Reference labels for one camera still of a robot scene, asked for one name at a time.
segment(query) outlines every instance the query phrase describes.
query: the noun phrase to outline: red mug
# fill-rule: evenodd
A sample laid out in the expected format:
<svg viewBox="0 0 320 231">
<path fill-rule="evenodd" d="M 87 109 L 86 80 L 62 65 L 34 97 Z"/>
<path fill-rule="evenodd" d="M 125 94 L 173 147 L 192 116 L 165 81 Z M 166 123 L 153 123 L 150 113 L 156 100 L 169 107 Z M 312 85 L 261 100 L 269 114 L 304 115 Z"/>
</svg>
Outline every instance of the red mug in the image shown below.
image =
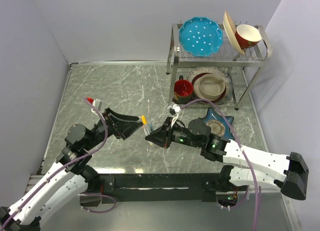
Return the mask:
<svg viewBox="0 0 320 231">
<path fill-rule="evenodd" d="M 174 84 L 174 99 L 177 104 L 186 104 L 192 92 L 194 91 L 194 86 L 188 80 L 185 80 L 182 75 L 179 76 L 179 80 Z"/>
<path fill-rule="evenodd" d="M 259 30 L 247 24 L 240 24 L 236 27 L 235 38 L 242 50 L 255 46 L 262 39 Z"/>
</svg>

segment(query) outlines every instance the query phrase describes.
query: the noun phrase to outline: dark red mug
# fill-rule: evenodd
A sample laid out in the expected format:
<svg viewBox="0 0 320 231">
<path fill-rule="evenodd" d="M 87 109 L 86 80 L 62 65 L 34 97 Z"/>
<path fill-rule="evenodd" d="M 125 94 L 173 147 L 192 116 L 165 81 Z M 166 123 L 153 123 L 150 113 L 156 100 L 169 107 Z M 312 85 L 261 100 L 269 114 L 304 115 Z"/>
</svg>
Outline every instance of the dark red mug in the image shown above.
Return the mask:
<svg viewBox="0 0 320 231">
<path fill-rule="evenodd" d="M 190 96 L 194 91 L 194 86 L 188 80 L 185 80 L 182 75 L 174 84 L 174 99 L 177 104 L 183 105 L 188 103 Z"/>
</svg>

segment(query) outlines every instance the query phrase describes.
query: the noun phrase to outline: marble surface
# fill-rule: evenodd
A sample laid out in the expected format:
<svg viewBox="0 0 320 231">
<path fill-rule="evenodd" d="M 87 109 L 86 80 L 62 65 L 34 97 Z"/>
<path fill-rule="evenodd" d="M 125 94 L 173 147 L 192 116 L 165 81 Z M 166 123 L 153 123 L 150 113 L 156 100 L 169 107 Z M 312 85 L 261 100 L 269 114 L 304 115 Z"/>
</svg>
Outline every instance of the marble surface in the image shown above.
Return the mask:
<svg viewBox="0 0 320 231">
<path fill-rule="evenodd" d="M 234 68 L 231 72 L 235 94 L 239 98 L 246 88 L 245 81 L 239 69 Z M 187 75 L 188 69 L 179 70 L 179 73 Z M 72 66 L 42 173 L 48 171 L 64 148 L 64 138 L 70 126 L 80 123 L 91 129 L 99 120 L 83 97 L 104 100 L 103 109 L 110 107 L 120 114 L 145 115 L 156 129 L 170 116 L 167 110 L 170 79 L 165 64 Z M 233 108 L 223 108 L 222 111 L 234 116 L 233 127 L 242 144 L 264 150 L 249 98 L 238 111 Z M 179 119 L 187 125 L 192 119 L 204 117 L 206 112 L 207 108 L 186 108 Z M 144 137 L 142 128 L 125 141 L 112 136 L 88 164 L 99 173 L 215 173 L 223 166 L 204 159 L 199 149 L 177 143 L 172 143 L 168 149 L 150 146 Z"/>
</svg>

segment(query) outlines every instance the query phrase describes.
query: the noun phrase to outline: blue polka dot plate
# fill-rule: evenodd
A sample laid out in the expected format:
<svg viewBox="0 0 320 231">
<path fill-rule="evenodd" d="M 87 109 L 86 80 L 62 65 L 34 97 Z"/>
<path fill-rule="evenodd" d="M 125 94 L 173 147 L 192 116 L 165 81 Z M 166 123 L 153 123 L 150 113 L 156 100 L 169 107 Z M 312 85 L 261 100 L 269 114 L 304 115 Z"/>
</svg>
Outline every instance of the blue polka dot plate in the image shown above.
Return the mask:
<svg viewBox="0 0 320 231">
<path fill-rule="evenodd" d="M 180 28 L 179 41 L 189 54 L 208 57 L 219 51 L 224 39 L 223 32 L 215 21 L 207 17 L 194 17 Z"/>
</svg>

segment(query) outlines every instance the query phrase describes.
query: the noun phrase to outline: dish rack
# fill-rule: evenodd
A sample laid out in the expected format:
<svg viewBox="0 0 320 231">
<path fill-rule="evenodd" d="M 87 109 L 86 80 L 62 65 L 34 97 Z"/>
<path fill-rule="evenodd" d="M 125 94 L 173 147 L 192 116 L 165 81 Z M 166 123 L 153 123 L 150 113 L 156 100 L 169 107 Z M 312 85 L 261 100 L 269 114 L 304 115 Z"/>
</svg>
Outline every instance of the dish rack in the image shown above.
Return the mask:
<svg viewBox="0 0 320 231">
<path fill-rule="evenodd" d="M 257 68 L 252 80 L 247 85 L 245 91 L 240 97 L 239 101 L 236 99 L 235 89 L 233 88 L 232 95 L 230 96 L 229 101 L 226 101 L 218 106 L 220 108 L 234 108 L 238 110 L 241 106 L 243 100 L 249 95 L 251 89 L 254 87 L 257 79 L 261 75 L 263 69 L 265 68 L 267 62 L 271 58 L 272 48 L 270 41 L 267 37 L 265 29 L 261 25 L 256 25 L 255 27 L 259 30 L 262 41 L 264 43 L 265 49 L 261 52 L 259 46 L 255 45 L 254 47 L 247 48 L 244 55 L 240 55 L 237 51 L 231 46 L 227 34 L 225 32 L 224 26 L 219 24 L 220 29 L 223 31 L 223 44 L 220 47 L 219 51 L 208 56 L 208 57 L 195 57 L 190 53 L 186 52 L 182 45 L 179 42 L 179 29 L 182 27 L 182 23 L 174 23 L 171 29 L 171 39 L 170 39 L 170 50 L 167 59 L 166 65 L 166 74 L 171 74 L 171 83 L 169 91 L 168 103 L 170 104 L 174 97 L 174 87 L 177 80 L 178 69 L 185 70 L 188 68 L 198 68 L 198 67 L 219 67 L 227 68 L 227 73 L 230 75 L 232 81 L 231 70 L 234 67 L 240 68 Z M 193 108 L 204 108 L 208 107 L 206 104 L 195 103 L 189 107 Z"/>
</svg>

